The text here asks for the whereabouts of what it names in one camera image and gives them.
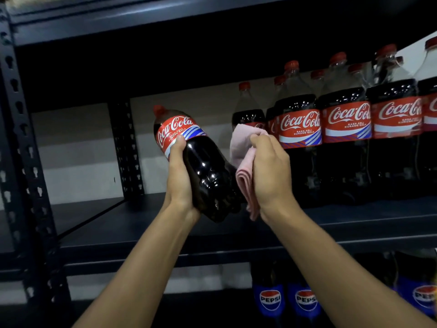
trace forearm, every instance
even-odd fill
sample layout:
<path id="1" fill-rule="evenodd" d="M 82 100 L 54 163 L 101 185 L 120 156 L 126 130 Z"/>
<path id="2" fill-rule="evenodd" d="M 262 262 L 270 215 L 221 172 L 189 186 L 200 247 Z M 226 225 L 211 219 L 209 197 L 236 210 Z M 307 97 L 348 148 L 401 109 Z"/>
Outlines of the forearm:
<path id="1" fill-rule="evenodd" d="M 193 222 L 170 203 L 147 228 L 110 284 L 75 324 L 149 327 Z"/>
<path id="2" fill-rule="evenodd" d="M 305 213 L 291 207 L 270 226 L 337 328 L 435 327 L 360 266 Z"/>

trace coca-cola logo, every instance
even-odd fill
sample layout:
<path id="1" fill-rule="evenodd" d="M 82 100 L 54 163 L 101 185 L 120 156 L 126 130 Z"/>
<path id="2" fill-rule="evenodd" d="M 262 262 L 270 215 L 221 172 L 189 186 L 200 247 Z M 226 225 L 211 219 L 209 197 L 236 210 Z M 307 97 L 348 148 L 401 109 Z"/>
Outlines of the coca-cola logo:
<path id="1" fill-rule="evenodd" d="M 378 116 L 381 120 L 386 120 L 393 117 L 420 115 L 422 115 L 422 100 L 417 98 L 413 103 L 399 104 L 397 106 L 394 101 L 391 101 L 381 108 Z"/>
<path id="2" fill-rule="evenodd" d="M 436 104 L 437 104 L 437 97 L 434 100 L 432 100 L 431 103 L 429 104 L 429 110 L 437 111 Z"/>
<path id="3" fill-rule="evenodd" d="M 317 110 L 310 111 L 307 115 L 291 117 L 287 114 L 281 121 L 281 130 L 298 129 L 302 126 L 304 128 L 320 126 L 320 113 Z"/>
<path id="4" fill-rule="evenodd" d="M 176 116 L 173 120 L 168 123 L 161 131 L 158 131 L 158 145 L 163 148 L 165 139 L 170 135 L 170 130 L 172 132 L 176 131 L 181 126 L 193 125 L 193 121 L 188 116 Z"/>
<path id="5" fill-rule="evenodd" d="M 335 124 L 338 122 L 349 122 L 349 121 L 360 121 L 360 120 L 370 120 L 370 104 L 368 102 L 364 102 L 358 108 L 349 108 L 341 110 L 341 107 L 338 106 L 334 108 L 329 117 L 328 122 L 330 124 Z"/>

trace metal shelving unit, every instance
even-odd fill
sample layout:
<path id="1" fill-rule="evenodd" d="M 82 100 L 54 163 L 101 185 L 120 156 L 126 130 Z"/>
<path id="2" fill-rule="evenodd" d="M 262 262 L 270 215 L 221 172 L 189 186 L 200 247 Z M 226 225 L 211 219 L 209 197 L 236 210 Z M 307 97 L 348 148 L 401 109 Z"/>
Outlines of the metal shelving unit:
<path id="1" fill-rule="evenodd" d="M 386 43 L 402 48 L 436 31 L 434 5 L 435 0 L 63 0 L 19 10 L 0 5 L 0 281 L 23 281 L 34 322 L 68 326 L 74 315 L 66 276 L 114 272 L 123 263 L 164 198 L 144 194 L 129 98 L 274 76 L 294 58 L 304 71 L 322 68 L 322 60 L 339 50 L 351 62 L 368 61 Z M 396 29 L 387 29 L 388 22 Z M 124 197 L 51 206 L 30 114 L 97 102 L 108 103 Z M 435 198 L 332 205 L 307 213 L 350 252 L 437 245 Z M 202 218 L 177 266 L 286 256 L 267 226 L 251 222 L 242 210 L 221 224 Z"/>

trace person's left arm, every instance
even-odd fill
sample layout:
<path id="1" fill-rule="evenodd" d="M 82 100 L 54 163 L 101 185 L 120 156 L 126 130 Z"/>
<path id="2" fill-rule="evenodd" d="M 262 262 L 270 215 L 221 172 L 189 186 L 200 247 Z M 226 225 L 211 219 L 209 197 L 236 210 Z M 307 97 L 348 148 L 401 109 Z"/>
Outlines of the person's left arm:
<path id="1" fill-rule="evenodd" d="M 164 204 L 115 277 L 74 328 L 150 327 L 183 243 L 200 213 L 183 163 L 185 139 L 170 152 Z"/>

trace hand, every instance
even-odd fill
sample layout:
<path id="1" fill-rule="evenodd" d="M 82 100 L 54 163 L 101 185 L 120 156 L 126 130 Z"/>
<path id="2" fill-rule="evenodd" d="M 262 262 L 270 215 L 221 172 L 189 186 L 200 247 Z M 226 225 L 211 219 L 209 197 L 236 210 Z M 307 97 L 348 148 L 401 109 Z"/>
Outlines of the hand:
<path id="1" fill-rule="evenodd" d="M 172 205 L 178 212 L 192 220 L 194 225 L 200 218 L 200 212 L 193 206 L 190 177 L 183 163 L 182 152 L 186 144 L 185 138 L 179 135 L 170 149 L 167 192 L 161 211 Z"/>
<path id="2" fill-rule="evenodd" d="M 290 157 L 272 135 L 252 135 L 250 141 L 257 149 L 254 160 L 255 195 L 261 217 L 270 225 L 272 219 L 281 216 L 282 212 L 300 209 L 292 193 Z"/>

